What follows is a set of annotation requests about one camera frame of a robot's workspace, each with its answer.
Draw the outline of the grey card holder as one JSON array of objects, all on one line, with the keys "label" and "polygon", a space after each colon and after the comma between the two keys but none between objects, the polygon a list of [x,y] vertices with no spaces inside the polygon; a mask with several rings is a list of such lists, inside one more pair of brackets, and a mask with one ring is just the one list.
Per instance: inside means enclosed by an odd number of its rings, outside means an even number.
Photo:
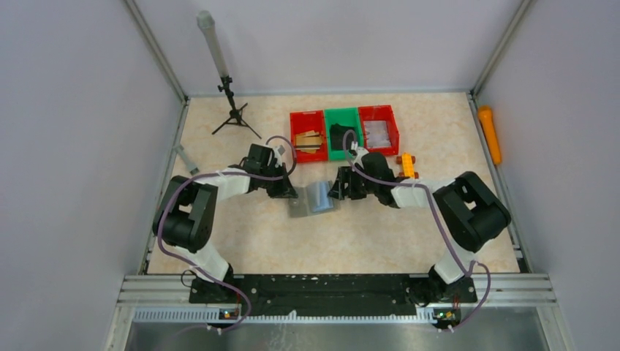
[{"label": "grey card holder", "polygon": [[317,216],[339,210],[338,200],[328,196],[332,186],[331,181],[316,181],[308,186],[295,187],[298,197],[287,202],[289,218]]}]

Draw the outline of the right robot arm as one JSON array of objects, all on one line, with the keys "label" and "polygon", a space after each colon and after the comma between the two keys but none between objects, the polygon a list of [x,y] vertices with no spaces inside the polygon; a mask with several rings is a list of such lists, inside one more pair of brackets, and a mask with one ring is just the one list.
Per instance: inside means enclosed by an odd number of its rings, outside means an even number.
[{"label": "right robot arm", "polygon": [[395,174],[385,156],[361,148],[340,167],[328,196],[361,200],[368,195],[391,208],[428,208],[446,245],[428,278],[415,284],[412,299],[430,303],[454,295],[458,285],[481,266],[477,253],[511,223],[501,200],[478,174],[466,171],[449,181],[422,181]]}]

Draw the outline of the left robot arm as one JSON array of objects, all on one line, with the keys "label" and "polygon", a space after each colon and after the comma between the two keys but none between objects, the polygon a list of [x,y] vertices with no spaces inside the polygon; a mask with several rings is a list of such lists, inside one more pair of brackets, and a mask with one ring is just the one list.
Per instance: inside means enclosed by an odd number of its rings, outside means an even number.
[{"label": "left robot arm", "polygon": [[187,263],[207,282],[224,281],[233,270],[211,243],[217,205],[259,189],[270,198],[296,198],[290,181],[296,166],[283,160],[281,149],[253,143],[238,164],[172,177],[152,224],[161,252]]}]

